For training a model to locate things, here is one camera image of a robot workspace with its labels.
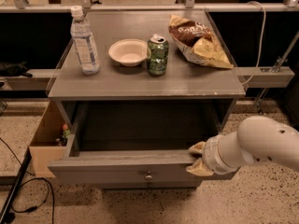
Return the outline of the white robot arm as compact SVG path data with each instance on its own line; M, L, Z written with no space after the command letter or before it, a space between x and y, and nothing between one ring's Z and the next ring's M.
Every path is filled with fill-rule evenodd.
M196 176L226 175L243 166L273 162L299 171L299 132L263 116L244 119L235 132L218 134L188 149L200 155L186 171Z

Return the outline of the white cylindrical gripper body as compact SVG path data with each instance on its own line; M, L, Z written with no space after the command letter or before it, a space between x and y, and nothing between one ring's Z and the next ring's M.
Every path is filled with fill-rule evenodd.
M221 139L221 134L209 138L206 141L202 153L202 160L204 164L216 175L226 175L236 171L236 168L229 167L221 158L219 152L219 144Z

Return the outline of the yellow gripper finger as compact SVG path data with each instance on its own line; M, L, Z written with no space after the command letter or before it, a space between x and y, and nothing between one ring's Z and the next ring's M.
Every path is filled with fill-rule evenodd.
M186 167L186 171L196 176L212 176L214 172L210 170L201 158L197 159L192 165Z
M188 149L190 154L201 155L203 153L206 143L204 141L198 142Z

